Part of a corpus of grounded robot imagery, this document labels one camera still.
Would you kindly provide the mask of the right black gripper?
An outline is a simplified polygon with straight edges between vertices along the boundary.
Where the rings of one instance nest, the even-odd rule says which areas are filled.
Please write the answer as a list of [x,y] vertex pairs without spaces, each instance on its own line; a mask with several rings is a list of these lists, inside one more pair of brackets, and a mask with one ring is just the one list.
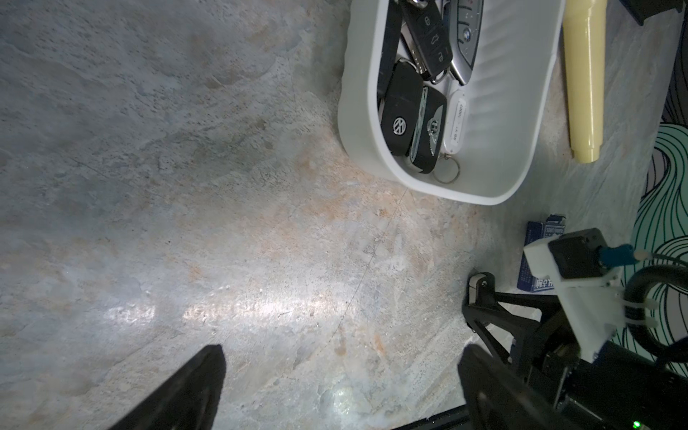
[[[503,307],[505,304],[537,309],[541,318],[536,321],[515,315]],[[547,403],[562,401],[564,384],[580,364],[581,348],[556,296],[497,292],[492,273],[475,272],[469,276],[462,313],[492,355],[523,383]],[[490,333],[489,325],[512,335],[510,349]]]

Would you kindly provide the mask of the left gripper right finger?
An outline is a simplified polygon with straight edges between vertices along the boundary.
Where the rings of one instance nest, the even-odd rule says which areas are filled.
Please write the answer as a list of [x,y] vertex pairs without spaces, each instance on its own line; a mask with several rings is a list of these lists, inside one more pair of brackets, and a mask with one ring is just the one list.
[[469,344],[458,373],[475,429],[575,429],[545,400],[482,347]]

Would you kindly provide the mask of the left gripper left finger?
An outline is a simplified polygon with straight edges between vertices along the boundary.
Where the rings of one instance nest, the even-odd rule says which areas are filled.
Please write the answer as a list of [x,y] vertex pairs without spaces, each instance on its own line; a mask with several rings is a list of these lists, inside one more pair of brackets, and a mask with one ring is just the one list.
[[222,346],[207,345],[112,427],[211,429],[226,370]]

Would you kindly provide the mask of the black Bentley key fob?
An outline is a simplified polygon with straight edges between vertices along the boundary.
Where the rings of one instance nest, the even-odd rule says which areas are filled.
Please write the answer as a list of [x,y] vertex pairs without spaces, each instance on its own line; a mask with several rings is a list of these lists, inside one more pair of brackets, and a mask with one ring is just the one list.
[[408,161],[421,174],[431,173],[439,158],[444,134],[447,98],[440,91],[424,86]]

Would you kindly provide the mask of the white plastic storage box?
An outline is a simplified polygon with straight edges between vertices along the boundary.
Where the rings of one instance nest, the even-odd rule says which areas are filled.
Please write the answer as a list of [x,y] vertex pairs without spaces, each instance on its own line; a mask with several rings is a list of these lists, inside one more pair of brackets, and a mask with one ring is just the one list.
[[487,1],[471,79],[438,86],[448,99],[465,93],[469,114],[459,166],[415,172],[390,154],[378,116],[376,85],[388,4],[354,1],[341,81],[341,143],[360,168],[415,191],[468,204],[496,205],[525,179],[539,138],[557,57],[563,1]]

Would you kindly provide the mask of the black VW flip key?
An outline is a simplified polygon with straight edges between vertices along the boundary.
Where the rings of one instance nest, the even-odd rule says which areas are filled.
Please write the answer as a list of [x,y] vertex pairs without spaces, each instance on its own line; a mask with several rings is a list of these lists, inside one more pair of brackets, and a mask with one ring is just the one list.
[[394,65],[381,116],[383,139],[392,156],[404,156],[410,148],[423,87],[415,66],[403,59]]

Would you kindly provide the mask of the black flip key with ring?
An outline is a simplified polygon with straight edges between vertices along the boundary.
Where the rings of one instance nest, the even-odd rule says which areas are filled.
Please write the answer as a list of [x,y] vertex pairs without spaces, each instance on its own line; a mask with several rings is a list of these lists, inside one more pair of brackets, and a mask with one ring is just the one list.
[[448,30],[435,1],[401,1],[402,35],[425,81],[441,82],[453,60]]

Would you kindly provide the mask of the black plain key fob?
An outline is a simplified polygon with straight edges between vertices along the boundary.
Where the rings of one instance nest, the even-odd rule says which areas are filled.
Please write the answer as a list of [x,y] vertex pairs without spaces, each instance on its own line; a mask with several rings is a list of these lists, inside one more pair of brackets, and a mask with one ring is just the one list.
[[402,22],[403,18],[399,2],[389,1],[376,88],[376,98],[378,101],[381,101],[385,97],[385,93],[387,92],[392,78],[392,70],[396,62],[398,45],[401,38]]

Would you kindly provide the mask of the silver black BMW key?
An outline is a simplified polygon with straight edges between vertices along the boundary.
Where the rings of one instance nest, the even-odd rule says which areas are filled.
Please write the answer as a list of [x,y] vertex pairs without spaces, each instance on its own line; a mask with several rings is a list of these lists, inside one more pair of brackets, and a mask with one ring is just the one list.
[[443,2],[444,25],[448,30],[453,53],[450,72],[460,85],[469,82],[475,66],[483,10],[483,0]]

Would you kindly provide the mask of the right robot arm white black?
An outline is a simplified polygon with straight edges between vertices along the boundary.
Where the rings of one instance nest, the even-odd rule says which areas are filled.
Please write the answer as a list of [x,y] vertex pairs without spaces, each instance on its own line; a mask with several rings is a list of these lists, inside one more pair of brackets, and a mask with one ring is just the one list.
[[462,313],[485,343],[458,365],[476,429],[685,429],[687,380],[607,342],[582,358],[555,296],[496,291],[495,277],[469,277]]

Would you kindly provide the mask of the blue playing cards box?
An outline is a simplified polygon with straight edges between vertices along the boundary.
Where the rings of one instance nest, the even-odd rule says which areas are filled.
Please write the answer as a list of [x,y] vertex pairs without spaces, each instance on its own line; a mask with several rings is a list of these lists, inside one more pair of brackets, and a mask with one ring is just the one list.
[[541,278],[542,274],[542,245],[533,243],[546,238],[559,237],[564,234],[566,216],[550,214],[544,221],[529,221],[526,225],[525,243],[521,258],[517,289],[527,293],[541,293],[553,290],[555,287],[548,278]]

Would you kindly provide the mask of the cream yellow flashlight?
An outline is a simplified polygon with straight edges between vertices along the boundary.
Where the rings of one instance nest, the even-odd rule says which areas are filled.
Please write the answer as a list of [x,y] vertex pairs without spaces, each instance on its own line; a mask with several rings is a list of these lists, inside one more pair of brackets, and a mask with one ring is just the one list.
[[607,0],[565,5],[564,66],[569,136],[578,163],[597,161],[604,140]]

